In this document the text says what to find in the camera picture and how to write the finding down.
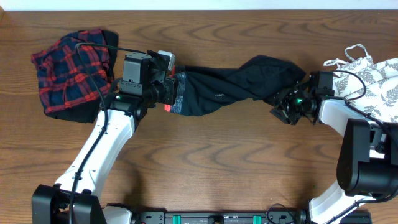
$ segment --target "white wall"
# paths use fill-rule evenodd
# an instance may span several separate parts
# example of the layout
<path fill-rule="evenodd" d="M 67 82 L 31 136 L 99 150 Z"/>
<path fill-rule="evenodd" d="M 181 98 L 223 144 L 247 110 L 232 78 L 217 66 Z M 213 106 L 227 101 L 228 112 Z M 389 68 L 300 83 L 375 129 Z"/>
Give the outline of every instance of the white wall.
<path fill-rule="evenodd" d="M 398 0 L 0 0 L 21 10 L 398 9 Z"/>

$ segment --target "black garment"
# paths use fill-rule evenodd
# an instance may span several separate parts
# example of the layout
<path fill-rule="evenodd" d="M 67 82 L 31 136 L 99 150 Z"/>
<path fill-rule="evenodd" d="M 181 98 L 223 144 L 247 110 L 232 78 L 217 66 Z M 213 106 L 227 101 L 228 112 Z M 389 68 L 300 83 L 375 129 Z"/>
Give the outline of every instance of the black garment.
<path fill-rule="evenodd" d="M 104 39 L 107 45 L 117 47 L 119 44 L 119 36 L 111 31 L 102 30 Z M 118 50 L 108 49 L 110 60 L 109 70 L 106 73 L 107 77 L 113 79 L 113 67 L 116 62 Z M 61 111 L 56 111 L 46 114 L 47 116 L 55 119 L 62 119 L 65 121 L 76 121 L 80 123 L 94 123 L 100 109 L 100 99 L 92 100 L 72 108 Z"/>
<path fill-rule="evenodd" d="M 202 116 L 236 101 L 262 100 L 302 80 L 305 72 L 293 64 L 257 56 L 239 69 L 176 67 L 176 103 L 170 112 Z"/>

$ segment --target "plaid fabric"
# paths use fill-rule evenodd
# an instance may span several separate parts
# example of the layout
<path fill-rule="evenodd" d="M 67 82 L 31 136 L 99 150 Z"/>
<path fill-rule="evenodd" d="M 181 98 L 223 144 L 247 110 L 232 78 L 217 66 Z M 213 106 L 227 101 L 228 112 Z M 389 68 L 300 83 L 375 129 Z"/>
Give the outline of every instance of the plaid fabric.
<path fill-rule="evenodd" d="M 81 65 L 75 46 L 89 42 L 106 44 L 102 30 L 74 32 L 62 37 L 47 50 L 32 54 L 39 81 L 39 95 L 48 114 L 99 98 L 96 88 Z M 109 53 L 106 48 L 81 46 L 80 55 L 96 84 L 105 95 L 113 77 L 107 77 Z"/>

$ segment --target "wooden table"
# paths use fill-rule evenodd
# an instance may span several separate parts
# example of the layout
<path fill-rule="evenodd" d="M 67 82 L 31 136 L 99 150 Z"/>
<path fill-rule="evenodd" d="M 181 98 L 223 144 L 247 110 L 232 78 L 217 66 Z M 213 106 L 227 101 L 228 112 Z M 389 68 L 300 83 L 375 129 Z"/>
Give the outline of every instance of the wooden table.
<path fill-rule="evenodd" d="M 72 163 L 92 124 L 48 118 L 30 55 L 69 32 L 101 27 L 119 46 L 167 50 L 177 63 L 237 68 L 263 54 L 305 71 L 363 44 L 375 62 L 398 56 L 396 11 L 6 12 L 0 22 L 0 223 L 30 223 L 30 198 Z M 121 76 L 124 52 L 115 67 Z M 359 50 L 353 55 L 361 56 Z M 246 100 L 203 117 L 150 110 L 121 151 L 101 204 L 167 210 L 305 207 L 336 179 L 342 138 L 303 119 L 282 124 Z M 374 223 L 397 223 L 393 202 L 367 205 Z"/>

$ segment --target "white patterned cloth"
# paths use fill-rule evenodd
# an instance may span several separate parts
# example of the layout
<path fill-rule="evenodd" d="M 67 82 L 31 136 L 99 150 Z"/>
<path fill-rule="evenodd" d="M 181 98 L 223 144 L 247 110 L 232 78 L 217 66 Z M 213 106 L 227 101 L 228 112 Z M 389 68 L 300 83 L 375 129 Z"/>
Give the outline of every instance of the white patterned cloth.
<path fill-rule="evenodd" d="M 366 56 L 353 59 L 347 54 L 348 49 L 361 47 Z M 366 94 L 351 103 L 359 110 L 385 122 L 398 123 L 398 58 L 373 64 L 363 45 L 357 44 L 346 48 L 345 53 L 351 63 L 340 59 L 326 61 L 324 66 L 337 65 L 338 70 L 357 74 L 366 85 Z M 361 82 L 347 73 L 338 73 L 333 77 L 335 96 L 346 99 L 354 98 L 363 93 Z"/>

